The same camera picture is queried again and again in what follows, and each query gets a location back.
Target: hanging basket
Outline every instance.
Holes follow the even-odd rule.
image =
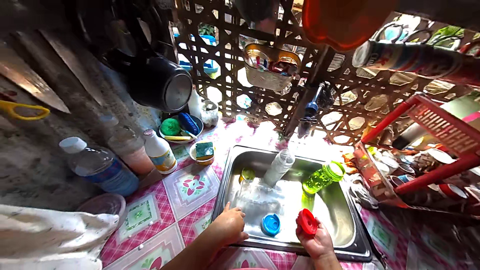
[[[260,70],[252,67],[248,61],[250,58],[260,56],[261,59],[267,58],[268,62],[277,62],[279,60],[291,62],[300,67],[300,58],[293,52],[277,49],[261,44],[249,44],[243,50],[245,69],[247,70],[247,80],[251,85],[281,91],[295,78],[295,76],[285,76],[274,73],[269,70]]]

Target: wall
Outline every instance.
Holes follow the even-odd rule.
[[[79,68],[99,91],[99,105],[86,91],[62,58],[38,31],[6,38],[7,44],[54,90],[71,114],[40,102],[25,90],[0,76],[0,93],[19,103],[42,105],[51,114],[38,121],[22,121],[0,113],[0,203],[57,210],[74,210],[100,194],[95,185],[74,175],[58,142],[78,136],[91,146],[105,146],[103,114],[113,114],[120,123],[137,132],[156,128],[159,111],[135,103],[126,91],[124,78],[99,63],[68,31],[50,32],[74,53]]]

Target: hand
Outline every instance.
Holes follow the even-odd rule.
[[[303,229],[297,225],[295,232],[300,240],[300,244],[314,260],[331,255],[335,257],[332,238],[330,237],[327,228],[325,228],[318,218],[315,218],[315,220],[317,221],[318,227],[317,233],[314,236],[306,234]]]
[[[227,203],[223,212],[210,224],[205,232],[209,231],[210,237],[217,240],[220,246],[238,243],[248,239],[248,234],[243,232],[245,222],[240,208],[230,209],[230,202]]]

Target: cloth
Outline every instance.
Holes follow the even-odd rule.
[[[362,207],[367,209],[377,209],[378,201],[370,196],[368,190],[362,184],[362,176],[359,173],[345,176],[346,180],[350,181],[350,188],[348,189],[352,198]]]
[[[100,270],[118,215],[0,205],[0,269]]]

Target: stainless steel sink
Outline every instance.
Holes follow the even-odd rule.
[[[213,210],[214,220],[223,210],[227,202],[234,202],[240,190],[239,177],[242,168],[255,170],[256,177],[263,177],[270,167],[276,152],[259,150],[245,146],[234,146],[227,158],[222,183]],[[245,229],[250,238],[243,246],[275,249],[295,252],[305,255],[300,245],[295,229],[295,219],[298,212],[308,208],[327,227],[332,236],[335,253],[342,260],[370,261],[372,251],[362,229],[362,224],[347,192],[347,183],[333,183],[321,190],[315,196],[309,196],[302,191],[301,181],[312,172],[322,167],[319,160],[296,157],[293,167],[277,183],[276,189],[281,189],[281,207],[275,208],[280,216],[280,232],[275,237],[265,235],[261,230],[262,218],[265,215],[265,205],[258,208],[245,209]]]

